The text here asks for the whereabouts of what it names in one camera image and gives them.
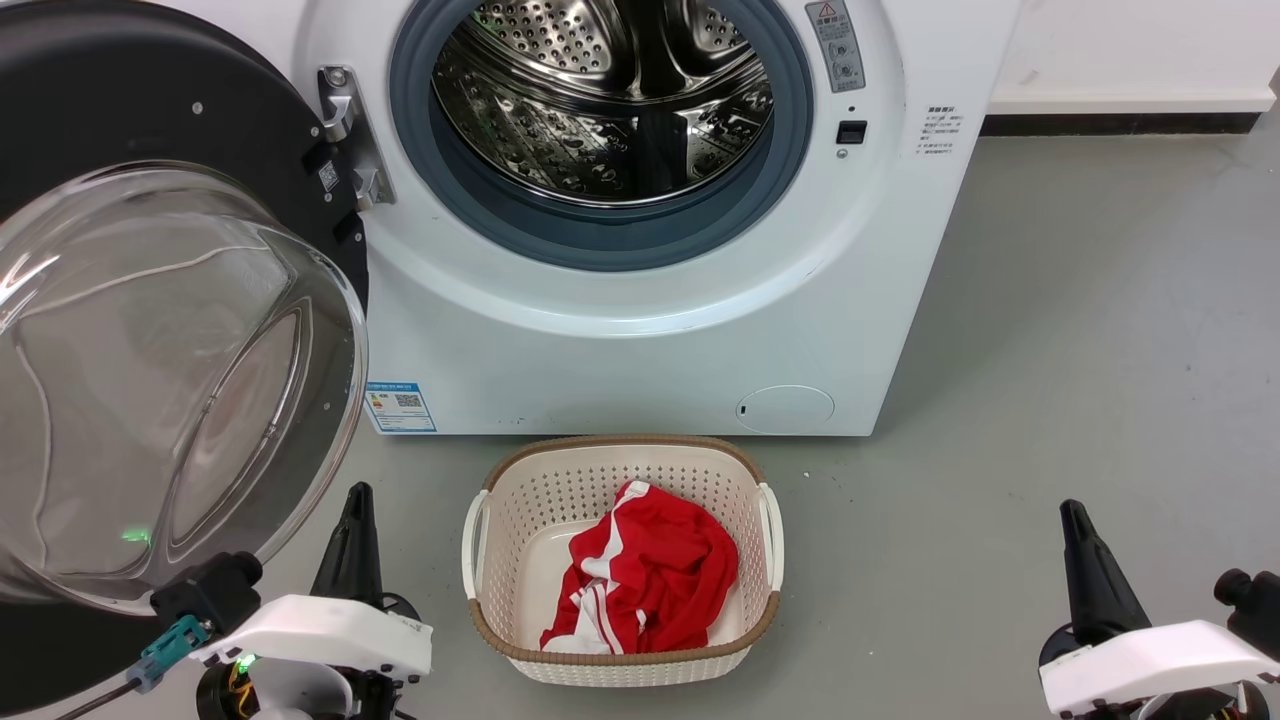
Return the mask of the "round white filter cover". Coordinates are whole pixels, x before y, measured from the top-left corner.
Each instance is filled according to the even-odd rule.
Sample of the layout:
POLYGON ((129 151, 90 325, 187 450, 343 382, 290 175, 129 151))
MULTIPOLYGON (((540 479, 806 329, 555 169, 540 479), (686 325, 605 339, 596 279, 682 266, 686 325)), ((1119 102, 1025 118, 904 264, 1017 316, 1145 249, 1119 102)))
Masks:
POLYGON ((772 386, 742 397, 736 419, 763 436, 814 436, 835 415, 835 400, 810 386, 772 386))

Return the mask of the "white front-load washing machine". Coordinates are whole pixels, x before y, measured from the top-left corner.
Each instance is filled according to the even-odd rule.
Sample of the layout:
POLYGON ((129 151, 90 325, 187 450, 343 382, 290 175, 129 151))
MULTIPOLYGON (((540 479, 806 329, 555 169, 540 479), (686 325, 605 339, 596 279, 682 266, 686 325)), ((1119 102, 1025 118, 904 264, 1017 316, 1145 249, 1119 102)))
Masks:
POLYGON ((805 5, 781 0, 812 64, 800 172, 755 225, 689 261, 582 272, 466 227, 411 167, 390 53, 413 0, 154 0, 230 31, 321 111, 317 69, 355 70, 397 193, 364 211, 369 382, 413 382, 439 434, 756 434, 772 386, 835 400, 814 436, 868 436, 890 391, 1025 0, 844 0, 867 87, 833 94, 805 5), (915 154, 929 105, 963 136, 915 154), (865 120, 838 146, 841 120, 865 120))

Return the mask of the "silver metal door hinge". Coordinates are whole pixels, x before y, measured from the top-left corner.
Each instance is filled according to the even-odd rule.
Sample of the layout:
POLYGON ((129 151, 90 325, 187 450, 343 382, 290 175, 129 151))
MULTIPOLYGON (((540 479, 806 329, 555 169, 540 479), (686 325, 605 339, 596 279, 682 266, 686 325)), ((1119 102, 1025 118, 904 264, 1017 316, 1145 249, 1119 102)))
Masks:
POLYGON ((319 67, 317 96, 326 140, 348 160, 358 209, 396 204, 397 193, 355 70, 319 67))

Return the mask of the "blue energy label sticker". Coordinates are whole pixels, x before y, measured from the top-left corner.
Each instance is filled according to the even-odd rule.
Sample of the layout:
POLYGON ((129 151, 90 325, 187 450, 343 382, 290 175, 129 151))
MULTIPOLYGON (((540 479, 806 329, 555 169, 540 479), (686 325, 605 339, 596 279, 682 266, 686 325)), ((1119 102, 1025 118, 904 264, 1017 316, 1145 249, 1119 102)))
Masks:
POLYGON ((413 382, 367 382, 364 406, 375 430, 384 436, 438 433, 420 386, 413 382))

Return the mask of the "red and white garment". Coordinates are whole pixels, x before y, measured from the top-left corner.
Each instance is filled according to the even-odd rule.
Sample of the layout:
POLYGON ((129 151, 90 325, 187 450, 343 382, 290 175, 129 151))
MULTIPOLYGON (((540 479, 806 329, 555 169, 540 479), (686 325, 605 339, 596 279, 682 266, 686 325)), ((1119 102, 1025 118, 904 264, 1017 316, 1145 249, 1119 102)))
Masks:
POLYGON ((704 648, 739 573, 739 548, 710 512, 639 479, 568 548, 544 652, 704 648))

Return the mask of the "black round glass washer door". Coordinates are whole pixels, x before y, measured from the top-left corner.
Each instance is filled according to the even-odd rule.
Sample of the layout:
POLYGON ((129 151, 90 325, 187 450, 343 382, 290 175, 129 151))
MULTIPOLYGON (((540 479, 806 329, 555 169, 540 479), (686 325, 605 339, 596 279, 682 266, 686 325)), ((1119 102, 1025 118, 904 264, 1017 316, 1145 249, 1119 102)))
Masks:
POLYGON ((124 673, 151 593, 337 475, 367 232, 323 118, 143 0, 0 0, 0 717, 124 673))

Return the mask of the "cream plastic laundry basket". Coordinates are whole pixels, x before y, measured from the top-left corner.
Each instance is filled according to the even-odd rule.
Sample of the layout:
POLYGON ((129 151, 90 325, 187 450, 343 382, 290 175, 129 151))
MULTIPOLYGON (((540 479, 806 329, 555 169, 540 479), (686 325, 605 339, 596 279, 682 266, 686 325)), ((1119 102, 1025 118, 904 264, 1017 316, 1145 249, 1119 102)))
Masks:
POLYGON ((595 436, 539 442, 488 477, 463 525, 463 591, 480 637, 526 676, 591 688, 677 685, 736 669, 771 629, 782 598, 785 529, 760 468, 722 439, 595 436), (556 616, 570 541, 594 527, 628 479, 704 507, 739 548, 739 573, 700 650, 552 653, 540 635, 556 616))

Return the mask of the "black left connector block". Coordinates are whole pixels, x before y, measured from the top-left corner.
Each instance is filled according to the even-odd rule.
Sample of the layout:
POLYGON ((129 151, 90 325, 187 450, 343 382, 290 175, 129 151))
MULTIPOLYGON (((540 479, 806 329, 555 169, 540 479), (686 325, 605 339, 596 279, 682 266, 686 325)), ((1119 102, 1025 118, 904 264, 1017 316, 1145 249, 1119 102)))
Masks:
POLYGON ((155 589, 150 607, 164 623, 192 618, 212 638, 230 634, 261 607, 262 564, 250 552, 216 553, 155 589))

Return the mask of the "black printed text sticker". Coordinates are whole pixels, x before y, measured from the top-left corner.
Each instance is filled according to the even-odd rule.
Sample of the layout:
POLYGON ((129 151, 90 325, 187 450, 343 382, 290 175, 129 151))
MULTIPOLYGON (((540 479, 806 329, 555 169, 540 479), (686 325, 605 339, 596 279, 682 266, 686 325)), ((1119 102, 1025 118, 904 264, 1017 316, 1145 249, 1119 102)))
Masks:
POLYGON ((954 154, 964 122, 965 117, 954 105, 929 105, 916 132, 915 154, 929 158, 954 154))

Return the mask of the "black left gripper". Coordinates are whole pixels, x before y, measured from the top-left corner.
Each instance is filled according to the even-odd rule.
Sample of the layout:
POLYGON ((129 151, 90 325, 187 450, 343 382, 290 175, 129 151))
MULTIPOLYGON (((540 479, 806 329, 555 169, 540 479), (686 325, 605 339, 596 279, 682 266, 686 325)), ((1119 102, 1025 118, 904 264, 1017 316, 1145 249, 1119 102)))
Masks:
MULTIPOLYGON (((369 483, 349 488, 310 594, 383 606, 369 483)), ((398 708, 402 689, 402 682, 374 671, 256 659, 207 669, 195 692, 195 711, 198 720, 417 720, 398 708)))

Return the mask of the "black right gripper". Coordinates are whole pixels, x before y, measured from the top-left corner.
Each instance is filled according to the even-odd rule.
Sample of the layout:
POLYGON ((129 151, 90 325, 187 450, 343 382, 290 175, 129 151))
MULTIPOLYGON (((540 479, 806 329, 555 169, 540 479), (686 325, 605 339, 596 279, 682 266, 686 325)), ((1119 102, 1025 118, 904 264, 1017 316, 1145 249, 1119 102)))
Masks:
MULTIPOLYGON (((1146 610, 1091 520, 1085 505, 1069 498, 1059 506, 1064 539, 1070 628, 1080 646, 1152 628, 1146 610)), ((1280 700, 1266 682, 1158 694, 1121 703, 1096 700, 1084 714, 1062 711, 1060 720, 1280 720, 1280 700)))

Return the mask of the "grey warning label sticker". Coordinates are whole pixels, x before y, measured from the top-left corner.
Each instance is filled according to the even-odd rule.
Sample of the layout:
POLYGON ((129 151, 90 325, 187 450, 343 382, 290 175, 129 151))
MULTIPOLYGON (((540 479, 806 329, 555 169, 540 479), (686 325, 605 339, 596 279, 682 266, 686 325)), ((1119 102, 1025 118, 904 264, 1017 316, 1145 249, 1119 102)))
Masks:
POLYGON ((805 5, 806 17, 820 46, 826 74, 833 94, 867 87, 861 53, 852 18, 844 0, 817 0, 805 5))

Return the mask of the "stainless steel washer drum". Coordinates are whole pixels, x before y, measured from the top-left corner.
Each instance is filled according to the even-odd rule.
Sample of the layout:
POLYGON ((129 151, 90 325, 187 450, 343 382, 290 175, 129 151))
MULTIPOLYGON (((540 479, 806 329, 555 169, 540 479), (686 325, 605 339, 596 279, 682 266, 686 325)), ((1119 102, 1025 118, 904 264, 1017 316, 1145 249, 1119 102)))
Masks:
POLYGON ((760 58, 708 0, 483 0, 433 73, 479 159, 585 208, 699 191, 748 156, 774 106, 760 58))

